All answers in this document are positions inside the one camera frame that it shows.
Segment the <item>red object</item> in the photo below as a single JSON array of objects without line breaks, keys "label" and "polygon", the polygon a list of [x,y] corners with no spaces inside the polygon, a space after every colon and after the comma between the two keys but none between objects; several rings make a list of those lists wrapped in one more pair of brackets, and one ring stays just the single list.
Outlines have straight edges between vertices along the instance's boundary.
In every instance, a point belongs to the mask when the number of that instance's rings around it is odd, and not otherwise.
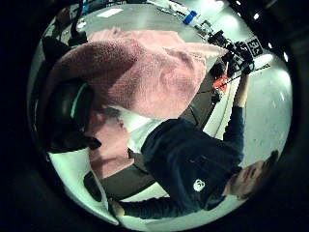
[{"label": "red object", "polygon": [[225,94],[228,86],[226,83],[228,82],[228,76],[226,74],[221,75],[217,78],[214,83],[212,84],[213,89],[220,89]]}]

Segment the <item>person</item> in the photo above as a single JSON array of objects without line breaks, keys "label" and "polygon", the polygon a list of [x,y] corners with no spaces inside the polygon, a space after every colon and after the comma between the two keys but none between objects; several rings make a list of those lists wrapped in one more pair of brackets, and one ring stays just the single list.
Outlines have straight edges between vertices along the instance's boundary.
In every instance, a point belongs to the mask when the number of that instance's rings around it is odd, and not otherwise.
[{"label": "person", "polygon": [[242,110],[247,100],[249,74],[248,69],[242,71],[223,140],[210,137],[182,118],[152,120],[131,133],[128,147],[143,154],[149,173],[169,197],[140,202],[109,199],[116,216],[143,219],[185,216],[211,210],[227,195],[247,199],[263,185],[277,161],[277,151],[267,160],[239,167],[243,159]]}]

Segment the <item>logo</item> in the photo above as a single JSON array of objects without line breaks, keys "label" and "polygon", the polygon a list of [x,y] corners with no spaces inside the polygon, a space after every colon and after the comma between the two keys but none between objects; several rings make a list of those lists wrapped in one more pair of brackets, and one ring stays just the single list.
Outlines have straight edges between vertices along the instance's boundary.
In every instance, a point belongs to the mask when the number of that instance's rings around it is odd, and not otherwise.
[{"label": "logo", "polygon": [[194,190],[201,191],[204,187],[205,187],[205,183],[201,181],[200,179],[197,179],[194,182],[194,185],[193,185]]}]

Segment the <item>pink towel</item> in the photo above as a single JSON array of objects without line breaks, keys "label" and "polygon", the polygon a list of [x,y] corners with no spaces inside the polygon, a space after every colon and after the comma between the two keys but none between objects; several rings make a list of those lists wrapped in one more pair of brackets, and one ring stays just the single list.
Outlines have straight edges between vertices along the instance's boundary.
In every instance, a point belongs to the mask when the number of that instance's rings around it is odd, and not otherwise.
[{"label": "pink towel", "polygon": [[185,43],[176,32],[103,30],[56,63],[46,94],[55,83],[75,77],[94,88],[88,134],[103,145],[90,158],[96,173],[106,178],[133,160],[127,157],[127,132],[117,120],[100,115],[104,106],[119,105],[150,118],[178,118],[205,78],[207,61],[226,52],[211,44]]}]

